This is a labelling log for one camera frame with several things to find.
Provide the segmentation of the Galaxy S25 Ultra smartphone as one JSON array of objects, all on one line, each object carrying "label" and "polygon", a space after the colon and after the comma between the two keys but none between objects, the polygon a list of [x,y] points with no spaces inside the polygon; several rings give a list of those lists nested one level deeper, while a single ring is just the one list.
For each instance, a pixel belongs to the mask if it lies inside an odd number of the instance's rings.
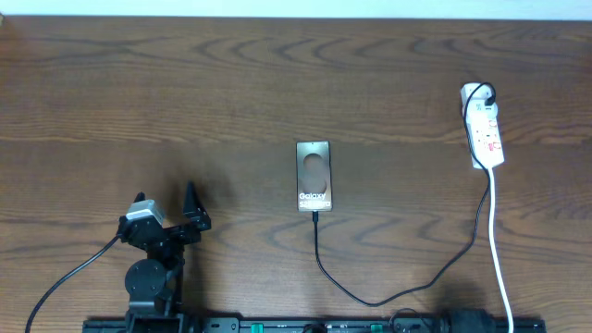
[{"label": "Galaxy S25 Ultra smartphone", "polygon": [[298,210],[331,211],[333,199],[329,142],[297,142],[296,167]]}]

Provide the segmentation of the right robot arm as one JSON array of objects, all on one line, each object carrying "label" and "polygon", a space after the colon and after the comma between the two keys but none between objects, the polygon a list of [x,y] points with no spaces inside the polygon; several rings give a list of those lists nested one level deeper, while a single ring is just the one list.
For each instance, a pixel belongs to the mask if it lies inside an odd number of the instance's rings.
[{"label": "right robot arm", "polygon": [[439,323],[440,333],[494,333],[496,322],[485,310],[451,310]]}]

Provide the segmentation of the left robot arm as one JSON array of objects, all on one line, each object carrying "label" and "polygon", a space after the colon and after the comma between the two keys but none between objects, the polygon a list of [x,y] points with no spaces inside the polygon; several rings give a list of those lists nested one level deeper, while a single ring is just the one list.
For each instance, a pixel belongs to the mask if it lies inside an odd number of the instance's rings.
[{"label": "left robot arm", "polygon": [[211,218],[193,183],[187,184],[182,214],[188,222],[165,228],[165,214],[154,200],[140,192],[119,218],[117,236],[123,243],[146,252],[125,276],[129,310],[127,332],[195,332],[197,319],[181,311],[184,250],[201,240],[211,228]]}]

